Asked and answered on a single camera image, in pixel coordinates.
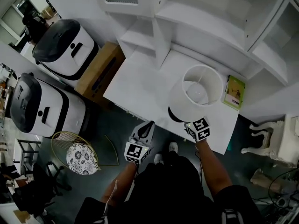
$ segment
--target chair cushion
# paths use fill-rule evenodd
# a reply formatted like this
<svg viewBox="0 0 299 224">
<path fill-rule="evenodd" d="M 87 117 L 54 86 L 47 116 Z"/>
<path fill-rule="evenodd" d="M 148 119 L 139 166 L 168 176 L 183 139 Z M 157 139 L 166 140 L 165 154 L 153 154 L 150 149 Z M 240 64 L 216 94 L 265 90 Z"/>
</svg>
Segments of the chair cushion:
<svg viewBox="0 0 299 224">
<path fill-rule="evenodd" d="M 75 143 L 66 153 L 67 164 L 73 172 L 81 175 L 91 175 L 99 170 L 93 150 L 86 144 Z"/>
</svg>

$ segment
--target table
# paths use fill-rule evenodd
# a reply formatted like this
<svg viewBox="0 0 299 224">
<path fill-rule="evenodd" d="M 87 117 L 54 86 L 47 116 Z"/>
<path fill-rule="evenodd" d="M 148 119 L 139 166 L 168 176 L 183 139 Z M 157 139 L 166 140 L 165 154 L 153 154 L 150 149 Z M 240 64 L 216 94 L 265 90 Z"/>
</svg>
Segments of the table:
<svg viewBox="0 0 299 224">
<path fill-rule="evenodd" d="M 15 168 L 20 175 L 31 170 L 31 167 L 28 165 L 36 162 L 40 144 L 41 142 L 39 141 L 15 139 L 13 161 Z"/>
<path fill-rule="evenodd" d="M 169 117 L 168 96 L 173 85 L 185 71 L 196 64 L 202 62 L 174 50 L 169 52 L 159 70 L 150 64 L 126 59 L 108 86 L 104 97 L 131 114 L 143 120 L 153 120 L 157 126 L 194 142 L 186 133 L 183 123 L 177 123 Z M 221 77 L 225 84 L 227 77 Z M 225 153 L 238 114 L 239 111 L 221 101 L 215 103 L 212 109 L 202 112 L 210 122 L 211 135 L 207 141 L 212 150 L 220 154 Z"/>
</svg>

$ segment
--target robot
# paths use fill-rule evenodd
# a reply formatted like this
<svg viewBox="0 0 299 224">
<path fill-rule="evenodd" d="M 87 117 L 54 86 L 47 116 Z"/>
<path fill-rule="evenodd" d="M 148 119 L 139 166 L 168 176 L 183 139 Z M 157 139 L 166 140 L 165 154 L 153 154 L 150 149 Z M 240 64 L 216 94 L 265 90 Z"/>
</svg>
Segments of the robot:
<svg viewBox="0 0 299 224">
<path fill-rule="evenodd" d="M 142 164 L 149 155 L 152 146 L 150 145 L 155 130 L 155 122 L 147 121 L 136 126 L 126 143 L 125 159 L 135 164 Z"/>
</svg>

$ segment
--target lamp base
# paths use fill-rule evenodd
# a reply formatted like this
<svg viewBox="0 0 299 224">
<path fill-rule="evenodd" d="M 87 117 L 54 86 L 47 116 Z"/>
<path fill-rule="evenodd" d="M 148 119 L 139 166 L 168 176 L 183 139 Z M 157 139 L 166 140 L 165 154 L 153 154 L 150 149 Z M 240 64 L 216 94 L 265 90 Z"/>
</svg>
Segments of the lamp base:
<svg viewBox="0 0 299 224">
<path fill-rule="evenodd" d="M 170 118 L 171 118 L 173 121 L 176 121 L 176 122 L 178 122 L 178 123 L 183 123 L 182 120 L 178 119 L 178 118 L 171 112 L 170 107 L 168 107 L 168 114 L 169 114 Z"/>
</svg>

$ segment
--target green book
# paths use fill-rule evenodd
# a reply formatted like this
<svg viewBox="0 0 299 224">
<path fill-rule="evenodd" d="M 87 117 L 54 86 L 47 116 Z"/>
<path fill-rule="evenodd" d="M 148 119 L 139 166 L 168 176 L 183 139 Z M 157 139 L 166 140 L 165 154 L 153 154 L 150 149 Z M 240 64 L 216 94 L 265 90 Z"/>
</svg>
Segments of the green book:
<svg viewBox="0 0 299 224">
<path fill-rule="evenodd" d="M 228 76 L 223 103 L 236 110 L 240 110 L 243 102 L 244 90 L 244 82 L 231 75 Z"/>
</svg>

